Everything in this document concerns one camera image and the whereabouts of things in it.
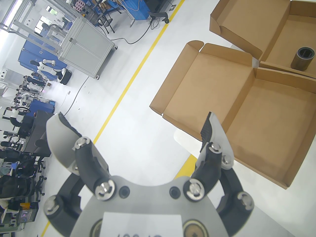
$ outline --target black cylindrical part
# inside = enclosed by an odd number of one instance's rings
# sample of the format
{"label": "black cylindrical part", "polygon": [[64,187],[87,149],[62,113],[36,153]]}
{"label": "black cylindrical part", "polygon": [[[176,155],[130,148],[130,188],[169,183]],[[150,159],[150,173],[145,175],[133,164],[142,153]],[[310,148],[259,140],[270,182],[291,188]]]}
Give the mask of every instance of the black cylindrical part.
{"label": "black cylindrical part", "polygon": [[312,48],[302,47],[300,48],[291,63],[291,68],[295,70],[305,71],[309,64],[313,60],[315,52]]}

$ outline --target white robot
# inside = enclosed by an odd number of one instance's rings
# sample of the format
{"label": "white robot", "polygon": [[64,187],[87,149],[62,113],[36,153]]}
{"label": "white robot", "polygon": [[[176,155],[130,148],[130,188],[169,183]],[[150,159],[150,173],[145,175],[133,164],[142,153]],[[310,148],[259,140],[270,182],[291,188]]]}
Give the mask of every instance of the white robot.
{"label": "white robot", "polygon": [[41,74],[44,78],[47,76],[43,73],[43,71],[52,74],[53,76],[57,76],[57,82],[66,85],[71,77],[71,71],[63,68],[61,70],[56,70],[50,67],[47,64],[51,64],[52,67],[56,66],[56,62],[54,60],[43,60],[41,62],[37,62],[35,60],[30,60],[30,64],[37,66],[37,73]]}

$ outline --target gray panel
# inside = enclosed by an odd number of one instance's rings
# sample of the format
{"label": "gray panel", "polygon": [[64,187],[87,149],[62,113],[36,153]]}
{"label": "gray panel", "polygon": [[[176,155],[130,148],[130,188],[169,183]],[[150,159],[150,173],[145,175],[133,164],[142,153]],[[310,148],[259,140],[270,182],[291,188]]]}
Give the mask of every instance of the gray panel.
{"label": "gray panel", "polygon": [[[183,185],[189,177],[183,176],[160,186],[149,187],[135,185],[119,176],[111,178],[116,184],[116,193],[109,201],[99,201],[94,196],[78,218],[71,237],[90,236],[91,227],[104,212],[136,213],[136,214],[180,214],[183,224],[188,220],[200,221],[208,236],[228,237],[226,229],[209,198],[200,202],[190,202],[183,194]],[[130,188],[126,199],[119,197],[118,191],[122,186]],[[169,190],[177,186],[181,191],[178,199],[172,199]]]}
{"label": "gray panel", "polygon": [[102,58],[108,48],[112,47],[112,44],[105,39],[104,35],[91,29],[91,26],[88,24],[85,24],[80,30],[76,37],[76,42],[80,43],[99,58]]}
{"label": "gray panel", "polygon": [[78,66],[83,70],[94,75],[98,70],[98,65],[100,63],[99,59],[96,59],[93,55],[88,52],[85,52],[76,45],[71,45],[66,57],[66,60],[72,62],[74,67]]}
{"label": "gray panel", "polygon": [[5,78],[4,78],[5,82],[13,83],[13,84],[16,84],[16,85],[21,85],[23,80],[24,80],[23,75],[20,74],[20,73],[15,72],[13,70],[8,70],[7,74],[6,74]]}

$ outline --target open cardboard box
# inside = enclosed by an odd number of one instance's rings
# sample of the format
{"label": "open cardboard box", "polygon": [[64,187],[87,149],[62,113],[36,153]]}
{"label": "open cardboard box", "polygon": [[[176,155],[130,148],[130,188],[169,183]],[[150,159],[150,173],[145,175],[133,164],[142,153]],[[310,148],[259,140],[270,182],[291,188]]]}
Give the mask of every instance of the open cardboard box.
{"label": "open cardboard box", "polygon": [[316,78],[316,57],[306,71],[291,69],[301,47],[316,51],[316,3],[290,0],[220,0],[210,31],[254,58],[260,67]]}
{"label": "open cardboard box", "polygon": [[287,188],[316,133],[316,80],[253,69],[246,52],[191,41],[150,108],[199,140],[214,112],[236,160]]}

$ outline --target yellow floor line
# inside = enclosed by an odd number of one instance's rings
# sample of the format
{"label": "yellow floor line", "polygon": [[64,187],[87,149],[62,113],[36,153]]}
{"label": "yellow floor line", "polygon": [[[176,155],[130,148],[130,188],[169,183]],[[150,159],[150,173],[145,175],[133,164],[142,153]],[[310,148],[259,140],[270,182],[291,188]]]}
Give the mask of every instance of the yellow floor line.
{"label": "yellow floor line", "polygon": [[48,228],[48,226],[49,226],[50,224],[51,224],[51,223],[48,221],[40,237],[43,237],[43,236],[44,236],[44,234],[46,233],[47,228]]}
{"label": "yellow floor line", "polygon": [[[181,0],[178,5],[176,6],[174,12],[172,13],[172,15],[169,17],[170,22],[172,21],[172,19],[175,17],[175,15],[177,14],[177,12],[179,11],[179,9],[181,8],[181,6],[183,5],[185,0]],[[130,79],[130,81],[128,82],[127,86],[125,87],[125,89],[123,90],[121,96],[119,97],[118,101],[115,103],[114,107],[112,108],[110,114],[108,115],[108,117],[106,118],[105,122],[103,123],[101,129],[99,130],[98,134],[96,135],[95,139],[93,140],[93,143],[95,144],[98,139],[100,138],[100,135],[102,134],[102,132],[104,131],[106,125],[109,123],[111,117],[113,116],[114,112],[116,111],[116,109],[118,108],[119,104],[121,103],[122,99],[124,98],[124,96],[126,95],[128,89],[131,87],[133,81],[135,80],[135,78],[137,77],[139,71],[141,70],[141,68],[143,67],[143,65],[145,64],[145,62],[147,61],[149,55],[151,54],[151,52],[153,51],[153,49],[155,48],[155,46],[157,45],[157,43],[159,42],[160,38],[162,37],[162,35],[164,34],[164,32],[166,31],[166,29],[168,28],[169,24],[165,24],[164,27],[161,29],[160,33],[158,34],[157,38],[155,39],[154,43],[152,44],[152,46],[149,48],[148,52],[146,53],[146,55],[144,56],[143,60],[141,61],[141,63],[139,64],[138,68],[136,69],[135,73],[133,74],[132,78]],[[194,165],[192,172],[190,173],[190,168],[191,165],[188,165],[187,168],[184,169],[184,167],[186,167],[186,163],[188,163],[188,161],[190,161],[189,163],[192,163],[193,156],[190,156],[187,161],[185,162],[184,166],[181,168],[181,170],[179,171],[179,173],[177,174],[176,178],[182,175],[188,175],[190,176],[193,171],[194,171]],[[41,237],[43,237],[47,231],[48,226],[50,225],[50,222],[47,222]]]}
{"label": "yellow floor line", "polygon": [[180,171],[175,176],[175,179],[180,176],[191,176],[195,169],[195,162],[197,161],[196,157],[190,155],[186,160],[184,165],[181,167]]}
{"label": "yellow floor line", "polygon": [[[181,0],[178,5],[176,6],[174,12],[172,13],[172,15],[169,17],[170,22],[172,21],[172,19],[175,17],[175,15],[177,14],[177,12],[179,11],[179,9],[181,8],[182,4],[184,3],[185,0]],[[146,53],[146,55],[144,56],[143,60],[141,61],[141,63],[139,64],[138,68],[136,69],[135,73],[133,74],[132,78],[130,79],[130,81],[128,82],[127,86],[125,87],[125,89],[123,90],[121,96],[119,97],[118,101],[115,103],[114,107],[112,108],[110,114],[108,115],[108,117],[106,118],[105,122],[103,123],[101,129],[99,130],[98,134],[96,135],[96,138],[94,139],[93,143],[95,144],[98,139],[100,138],[100,135],[102,134],[102,132],[104,131],[106,125],[109,123],[110,119],[112,118],[114,112],[116,111],[116,109],[118,108],[119,104],[121,103],[122,99],[124,98],[124,96],[126,95],[128,89],[131,87],[133,81],[135,80],[135,78],[137,77],[139,71],[141,70],[141,68],[143,67],[143,65],[145,64],[146,60],[148,59],[149,55],[151,54],[151,52],[153,51],[153,49],[155,48],[155,46],[157,45],[157,43],[159,42],[160,38],[162,37],[162,35],[164,34],[164,32],[166,31],[166,29],[168,28],[169,24],[165,24],[164,27],[162,28],[162,30],[160,31],[160,33],[158,34],[157,38],[155,39],[154,43],[152,44],[152,46],[149,48],[149,51]]]}

